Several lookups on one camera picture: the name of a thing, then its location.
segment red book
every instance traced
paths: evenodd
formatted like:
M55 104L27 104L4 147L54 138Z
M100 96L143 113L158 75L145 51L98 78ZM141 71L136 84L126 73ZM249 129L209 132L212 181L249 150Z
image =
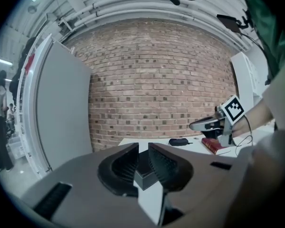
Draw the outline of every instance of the red book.
M202 138L201 142L214 154L224 154L230 151L229 147L222 147L217 139Z

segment white table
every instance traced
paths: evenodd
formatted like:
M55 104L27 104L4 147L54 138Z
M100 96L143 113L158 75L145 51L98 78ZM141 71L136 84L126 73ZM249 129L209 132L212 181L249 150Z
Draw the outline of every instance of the white table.
M204 135L194 136L194 137L186 137L188 141L192 144L188 144L185 146L178 146L175 148L187 150L191 152L203 153L203 154L213 154L210 152L202 143L201 139L204 138ZM244 138L237 137L234 139L236 144L238 145ZM163 143L169 145L168 139L127 139L124 138L119 145L127 144L127 143L139 143L139 153L148 149L148 143ZM247 146L251 146L251 144L247 144L250 142L250 138L247 138L245 141L241 143L241 146L238 148L231 147L230 152L222 154L222 156L234 157L236 158L239 151L242 148ZM134 182L134 186L138 188L138 203L141 208L145 211L145 213L149 216L149 218L157 224L161 214L162 208L162 195L163 188L160 182L156 182L146 190L142 190L136 182Z

